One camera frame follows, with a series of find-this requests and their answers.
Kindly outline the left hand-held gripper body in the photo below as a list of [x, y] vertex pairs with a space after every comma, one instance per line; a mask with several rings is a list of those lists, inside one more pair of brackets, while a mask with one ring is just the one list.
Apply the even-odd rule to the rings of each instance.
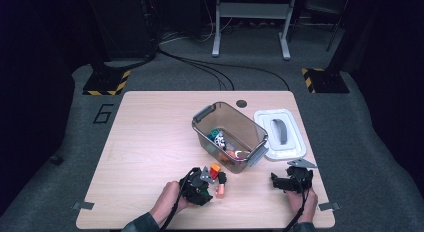
[[194, 167], [179, 181], [181, 195], [188, 202], [195, 204], [197, 195], [205, 194], [204, 190], [200, 190], [200, 187], [213, 183], [214, 180], [206, 167], [203, 169]]

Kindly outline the person's right hand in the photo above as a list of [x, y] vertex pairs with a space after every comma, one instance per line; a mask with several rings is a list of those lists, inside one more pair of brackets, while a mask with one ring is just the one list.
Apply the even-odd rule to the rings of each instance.
[[313, 189], [308, 189], [304, 193], [286, 191], [285, 194], [293, 213], [297, 213], [301, 207], [304, 207], [304, 216], [314, 216], [318, 203], [318, 196]]

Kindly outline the grey transparent storage box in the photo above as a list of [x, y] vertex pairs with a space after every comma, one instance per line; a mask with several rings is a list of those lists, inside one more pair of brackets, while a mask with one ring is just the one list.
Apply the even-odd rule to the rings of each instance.
[[[215, 102], [194, 115], [192, 128], [202, 148], [235, 174], [254, 166], [268, 152], [266, 130], [226, 102]], [[226, 150], [208, 138], [215, 128], [224, 136]], [[236, 158], [230, 158], [226, 151], [234, 151]]]

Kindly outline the black yellow striped base plate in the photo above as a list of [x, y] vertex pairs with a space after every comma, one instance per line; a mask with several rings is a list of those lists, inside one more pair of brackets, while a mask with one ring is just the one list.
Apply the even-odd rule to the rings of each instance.
[[92, 96], [119, 95], [124, 89], [129, 75], [129, 70], [112, 71], [108, 78], [101, 78], [92, 74], [83, 87], [83, 94]]
[[331, 74], [321, 68], [302, 68], [310, 93], [348, 93], [349, 89], [339, 73]]

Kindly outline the grey metal bracket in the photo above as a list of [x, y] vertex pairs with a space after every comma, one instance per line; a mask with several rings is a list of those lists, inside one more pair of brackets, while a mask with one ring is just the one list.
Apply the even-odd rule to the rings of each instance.
[[318, 208], [320, 211], [335, 211], [340, 209], [340, 205], [337, 202], [327, 202], [327, 203], [321, 203], [318, 205]]
[[72, 208], [75, 210], [91, 210], [94, 207], [94, 204], [91, 202], [85, 202], [85, 201], [77, 201], [73, 204]]

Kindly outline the dark curtain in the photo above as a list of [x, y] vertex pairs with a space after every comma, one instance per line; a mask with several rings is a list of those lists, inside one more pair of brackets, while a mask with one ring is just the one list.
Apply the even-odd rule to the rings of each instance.
[[0, 0], [0, 216], [61, 146], [74, 80], [31, 0]]
[[424, 205], [424, 0], [354, 0], [350, 16], [366, 34], [353, 78]]

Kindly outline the person's left hand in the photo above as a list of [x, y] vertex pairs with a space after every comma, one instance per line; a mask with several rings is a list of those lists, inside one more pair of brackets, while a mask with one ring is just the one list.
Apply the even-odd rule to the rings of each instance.
[[168, 182], [157, 199], [151, 214], [156, 219], [168, 217], [180, 192], [180, 185], [177, 181]]

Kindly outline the white lid with grey handle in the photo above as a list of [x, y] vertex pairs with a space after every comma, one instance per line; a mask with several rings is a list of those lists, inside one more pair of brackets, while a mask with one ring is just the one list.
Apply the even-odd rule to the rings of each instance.
[[293, 160], [306, 155], [304, 139], [289, 110], [259, 110], [254, 113], [254, 121], [268, 133], [266, 157], [269, 160]]

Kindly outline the black equipment cabinet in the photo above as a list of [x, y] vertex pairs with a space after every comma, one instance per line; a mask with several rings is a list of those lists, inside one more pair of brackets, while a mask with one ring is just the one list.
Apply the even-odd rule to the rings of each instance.
[[89, 0], [108, 57], [147, 59], [157, 49], [157, 22], [151, 0]]

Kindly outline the white metal stand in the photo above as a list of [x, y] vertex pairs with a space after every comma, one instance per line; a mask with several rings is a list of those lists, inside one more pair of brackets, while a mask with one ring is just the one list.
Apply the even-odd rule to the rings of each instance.
[[291, 55], [287, 42], [287, 34], [295, 8], [295, 2], [296, 0], [290, 0], [288, 3], [283, 4], [267, 4], [222, 2], [221, 0], [216, 0], [215, 37], [211, 55], [213, 57], [220, 55], [222, 18], [279, 19], [284, 21], [283, 30], [279, 33], [282, 56], [284, 60], [290, 60]]

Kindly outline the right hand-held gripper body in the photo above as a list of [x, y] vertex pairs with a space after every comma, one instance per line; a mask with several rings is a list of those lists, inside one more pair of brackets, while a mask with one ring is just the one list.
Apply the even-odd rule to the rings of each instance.
[[288, 162], [287, 174], [294, 181], [293, 191], [301, 193], [312, 187], [313, 169], [317, 166], [303, 158]]

